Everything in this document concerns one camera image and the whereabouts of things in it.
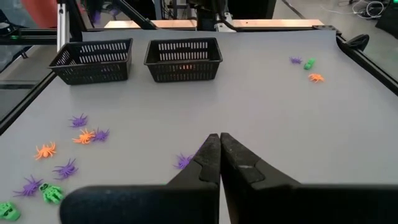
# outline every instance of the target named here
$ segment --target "green toy skull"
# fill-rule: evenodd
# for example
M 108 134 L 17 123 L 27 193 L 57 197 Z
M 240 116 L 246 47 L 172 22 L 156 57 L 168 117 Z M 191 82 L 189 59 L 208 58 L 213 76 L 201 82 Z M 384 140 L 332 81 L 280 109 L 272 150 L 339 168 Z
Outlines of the green toy skull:
M 43 193 L 43 199 L 45 202 L 59 204 L 63 199 L 62 189 L 49 183 L 43 183 L 40 185 L 39 190 Z
M 0 219 L 16 221 L 20 216 L 21 213 L 15 208 L 13 203 L 0 203 Z

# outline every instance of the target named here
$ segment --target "orange toy spider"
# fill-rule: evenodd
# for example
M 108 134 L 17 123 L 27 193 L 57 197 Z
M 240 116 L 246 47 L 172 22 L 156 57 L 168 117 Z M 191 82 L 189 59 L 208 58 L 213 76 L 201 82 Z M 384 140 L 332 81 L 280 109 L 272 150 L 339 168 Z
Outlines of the orange toy spider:
M 79 135 L 79 139 L 72 139 L 73 142 L 75 143 L 81 143 L 81 144 L 88 144 L 91 141 L 91 138 L 94 137 L 94 131 L 88 132 L 87 129 L 80 130 L 82 131 L 83 134 Z
M 48 156 L 52 157 L 52 154 L 55 153 L 55 143 L 50 142 L 51 146 L 44 145 L 41 150 L 36 146 L 37 155 L 35 156 L 36 160 L 40 159 L 41 157 L 47 158 Z
M 325 81 L 325 79 L 320 74 L 316 74 L 316 73 L 310 74 L 308 77 L 313 82 L 318 82 L 318 81 L 324 82 Z

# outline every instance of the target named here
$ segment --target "green toy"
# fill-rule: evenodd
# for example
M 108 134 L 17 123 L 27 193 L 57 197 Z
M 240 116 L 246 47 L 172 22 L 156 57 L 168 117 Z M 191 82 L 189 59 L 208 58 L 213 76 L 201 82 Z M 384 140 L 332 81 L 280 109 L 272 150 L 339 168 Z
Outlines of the green toy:
M 312 68 L 312 65 L 315 63 L 315 58 L 310 58 L 308 62 L 304 65 L 304 69 L 309 70 Z
M 11 202 L 0 203 L 0 219 L 16 221 L 21 216 L 15 205 Z
M 59 204 L 63 199 L 62 189 L 49 183 L 40 185 L 39 190 L 43 193 L 43 199 L 47 203 Z

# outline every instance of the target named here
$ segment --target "toy spider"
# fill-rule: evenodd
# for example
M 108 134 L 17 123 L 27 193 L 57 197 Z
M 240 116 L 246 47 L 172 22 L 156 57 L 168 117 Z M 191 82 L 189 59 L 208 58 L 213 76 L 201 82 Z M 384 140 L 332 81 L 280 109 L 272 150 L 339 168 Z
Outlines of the toy spider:
M 83 134 L 79 135 L 79 139 L 72 139 L 73 142 L 75 143 L 81 143 L 81 144 L 89 144 L 91 141 L 91 138 L 94 137 L 94 131 L 88 132 L 87 129 L 80 130 Z
M 32 175 L 30 175 L 30 178 L 32 180 L 29 180 L 28 178 L 24 177 L 25 180 L 28 181 L 28 184 L 24 185 L 24 190 L 23 191 L 13 191 L 17 195 L 14 197 L 31 197 L 34 196 L 36 191 L 38 190 L 40 184 L 42 184 L 43 179 L 36 181 Z
M 72 162 L 70 162 L 70 159 L 68 161 L 68 164 L 66 166 L 55 166 L 55 168 L 59 168 L 57 170 L 53 170 L 52 172 L 58 172 L 58 174 L 60 175 L 60 178 L 54 178 L 55 180 L 63 180 L 66 179 L 68 177 L 70 177 L 71 175 L 73 175 L 79 168 L 76 168 L 74 163 L 75 160 L 72 160 Z
M 301 64 L 303 62 L 299 57 L 289 57 L 289 59 L 292 64 Z
M 109 129 L 105 132 L 102 130 L 100 131 L 100 129 L 97 128 L 97 131 L 95 131 L 95 133 L 94 133 L 93 141 L 99 140 L 99 141 L 105 142 L 108 135 L 109 135 Z
M 39 150 L 39 148 L 36 146 L 36 151 L 37 155 L 35 156 L 36 160 L 40 159 L 41 157 L 47 158 L 48 156 L 53 156 L 52 154 L 55 153 L 55 143 L 50 142 L 51 146 L 49 147 L 48 145 L 42 146 L 42 149 Z
M 310 74 L 308 77 L 313 82 L 318 82 L 318 81 L 324 82 L 325 81 L 325 79 L 320 74 L 316 74 L 316 73 Z
M 180 156 L 177 156 L 178 165 L 174 165 L 174 167 L 177 168 L 177 169 L 184 169 L 189 164 L 189 162 L 191 161 L 192 157 L 193 156 L 185 157 L 182 154 Z
M 73 119 L 69 119 L 70 121 L 72 121 L 72 128 L 78 128 L 78 127 L 82 127 L 84 125 L 87 124 L 87 116 L 83 117 L 84 113 L 81 114 L 81 116 L 79 118 L 77 117 L 73 117 Z

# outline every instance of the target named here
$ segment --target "plastic basket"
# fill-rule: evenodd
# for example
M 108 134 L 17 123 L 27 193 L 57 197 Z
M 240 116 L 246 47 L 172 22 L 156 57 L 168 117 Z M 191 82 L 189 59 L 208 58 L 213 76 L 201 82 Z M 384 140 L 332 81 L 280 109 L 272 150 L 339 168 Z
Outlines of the plastic basket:
M 132 39 L 65 44 L 51 68 L 68 85 L 127 80 Z
M 223 61 L 215 38 L 152 40 L 145 65 L 155 82 L 212 80 Z

